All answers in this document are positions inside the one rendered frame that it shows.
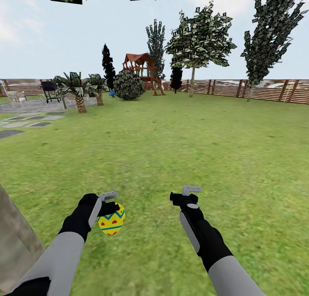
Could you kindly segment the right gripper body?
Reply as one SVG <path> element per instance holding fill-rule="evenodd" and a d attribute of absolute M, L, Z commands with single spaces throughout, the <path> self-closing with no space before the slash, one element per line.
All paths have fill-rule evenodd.
<path fill-rule="evenodd" d="M 197 196 L 190 194 L 189 196 L 183 196 L 182 194 L 175 193 L 173 194 L 173 205 L 180 206 L 184 200 L 190 200 L 192 202 L 197 203 Z"/>

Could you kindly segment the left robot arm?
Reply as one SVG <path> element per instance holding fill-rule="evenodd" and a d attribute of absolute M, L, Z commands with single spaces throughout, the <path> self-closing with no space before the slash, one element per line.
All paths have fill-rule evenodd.
<path fill-rule="evenodd" d="M 106 203 L 117 197 L 116 191 L 110 191 L 99 197 L 91 194 L 81 198 L 44 254 L 4 296 L 69 296 L 87 235 L 97 217 L 120 210 L 118 203 Z"/>

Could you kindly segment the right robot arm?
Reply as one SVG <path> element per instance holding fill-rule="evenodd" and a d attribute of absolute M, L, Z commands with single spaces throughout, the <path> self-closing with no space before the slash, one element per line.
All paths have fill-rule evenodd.
<path fill-rule="evenodd" d="M 266 296 L 224 244 L 221 233 L 204 219 L 197 205 L 199 186 L 183 185 L 182 194 L 170 194 L 173 205 L 180 206 L 179 219 L 198 257 L 209 274 L 218 296 Z"/>

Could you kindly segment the easter egg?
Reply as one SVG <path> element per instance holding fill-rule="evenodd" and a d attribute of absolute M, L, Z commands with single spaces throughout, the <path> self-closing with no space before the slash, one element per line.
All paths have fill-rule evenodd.
<path fill-rule="evenodd" d="M 125 209 L 121 204 L 118 204 L 120 210 L 113 214 L 103 217 L 98 217 L 98 223 L 102 231 L 107 235 L 116 234 L 123 226 L 125 220 Z"/>

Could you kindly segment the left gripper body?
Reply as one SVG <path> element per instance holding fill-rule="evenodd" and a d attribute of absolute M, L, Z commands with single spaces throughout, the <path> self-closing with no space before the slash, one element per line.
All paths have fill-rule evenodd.
<path fill-rule="evenodd" d="M 104 203 L 104 210 L 97 217 L 103 217 L 115 213 L 115 205 L 116 205 L 115 202 L 109 202 L 109 203 L 103 202 L 103 203 Z"/>

